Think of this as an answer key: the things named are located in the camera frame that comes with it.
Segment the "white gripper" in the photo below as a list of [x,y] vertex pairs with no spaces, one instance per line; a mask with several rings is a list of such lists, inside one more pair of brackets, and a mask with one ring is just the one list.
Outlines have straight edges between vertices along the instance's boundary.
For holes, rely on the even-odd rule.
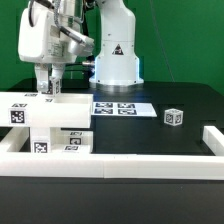
[[94,40],[81,31],[83,22],[82,4],[29,4],[24,9],[18,53],[22,61],[36,63],[38,92],[49,89],[47,64],[53,64],[51,77],[61,79],[64,64],[92,54]]

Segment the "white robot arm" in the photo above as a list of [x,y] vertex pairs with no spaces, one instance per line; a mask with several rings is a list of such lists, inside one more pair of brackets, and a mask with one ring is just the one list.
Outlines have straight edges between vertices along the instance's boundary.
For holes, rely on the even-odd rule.
[[[85,20],[85,13],[95,7],[101,16],[97,56]],[[20,22],[19,58],[34,65],[41,94],[59,94],[66,66],[78,57],[93,68],[92,87],[127,90],[143,83],[134,52],[135,22],[123,0],[29,0]]]

